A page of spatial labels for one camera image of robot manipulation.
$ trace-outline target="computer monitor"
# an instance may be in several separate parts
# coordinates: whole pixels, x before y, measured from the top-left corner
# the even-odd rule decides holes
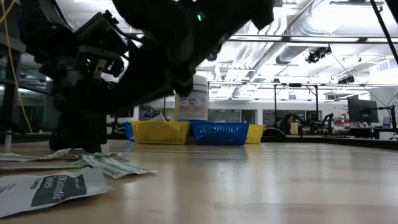
[[[348,100],[348,113],[351,122],[379,122],[376,101]]]

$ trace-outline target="black label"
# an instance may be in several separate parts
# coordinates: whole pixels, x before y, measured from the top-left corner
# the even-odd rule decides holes
[[[31,207],[59,203],[70,197],[87,194],[83,174],[74,178],[68,175],[44,177],[36,190]]]

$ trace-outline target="ceiling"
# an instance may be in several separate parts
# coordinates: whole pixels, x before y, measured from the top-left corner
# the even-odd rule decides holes
[[[57,2],[67,22],[75,29],[82,26],[97,12],[108,9],[120,22],[118,26],[121,30],[138,32],[124,22],[109,0],[57,0]],[[384,36],[371,7],[336,6],[330,4],[331,0],[283,0],[283,2],[283,7],[274,9],[275,21],[272,24],[258,31],[249,22],[237,34]],[[397,24],[391,12],[387,6],[382,4],[380,6],[383,8],[381,14],[391,36],[397,37]],[[371,75],[376,74],[375,71],[379,69],[380,63],[388,64],[383,66],[383,69],[392,69],[397,66],[392,60],[391,50],[387,44],[331,44],[334,56],[328,55],[318,63],[308,64],[305,61],[306,56],[309,51],[317,47],[324,47],[324,45],[304,43],[300,47],[287,47],[286,44],[280,43],[227,42],[215,62],[205,60],[197,70],[199,75],[206,76],[209,81],[265,83],[275,78],[287,83],[337,83],[339,77],[347,75],[346,70],[348,70],[361,83],[376,82],[378,84],[382,77],[371,78]],[[277,61],[281,55],[286,56],[287,62]],[[29,57],[23,61],[26,67],[35,65]],[[229,85],[217,85],[211,88],[212,98],[255,98],[270,93],[258,86],[250,87],[249,90],[246,86]],[[282,92],[290,93],[291,91],[286,89]]]

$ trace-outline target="table surface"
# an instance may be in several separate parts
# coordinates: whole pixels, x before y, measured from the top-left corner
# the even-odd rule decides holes
[[[110,192],[0,223],[396,223],[398,154],[327,144],[265,143],[244,147],[137,145],[110,141],[105,151],[156,175],[106,178]],[[12,152],[46,155],[47,143]],[[4,172],[49,174],[57,171]]]

